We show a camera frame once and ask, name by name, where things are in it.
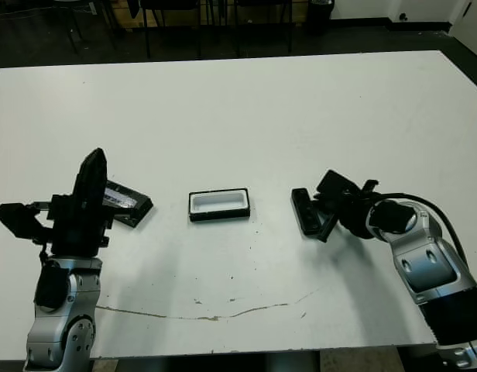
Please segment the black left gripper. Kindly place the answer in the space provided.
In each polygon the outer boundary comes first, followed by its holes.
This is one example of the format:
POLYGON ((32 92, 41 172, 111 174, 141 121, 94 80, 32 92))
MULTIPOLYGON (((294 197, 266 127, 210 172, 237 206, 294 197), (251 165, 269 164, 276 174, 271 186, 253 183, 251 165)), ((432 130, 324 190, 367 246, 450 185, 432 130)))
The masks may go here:
POLYGON ((47 219, 51 228, 43 231, 43 240, 51 244, 57 256, 95 257, 106 247, 105 231, 112 227, 114 213, 104 204, 107 160, 103 149, 90 152, 81 163, 72 195, 54 195, 47 219))

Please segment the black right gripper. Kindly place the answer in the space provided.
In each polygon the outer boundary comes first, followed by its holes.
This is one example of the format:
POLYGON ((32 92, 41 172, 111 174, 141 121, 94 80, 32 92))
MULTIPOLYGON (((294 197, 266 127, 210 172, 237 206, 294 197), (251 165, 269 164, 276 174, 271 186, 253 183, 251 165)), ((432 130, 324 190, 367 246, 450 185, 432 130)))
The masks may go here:
POLYGON ((325 215, 317 238, 326 243, 338 222, 354 236, 372 237, 365 221, 372 207, 369 198, 376 195, 374 188, 378 184, 369 179, 360 188, 347 178, 323 178, 312 201, 325 215))

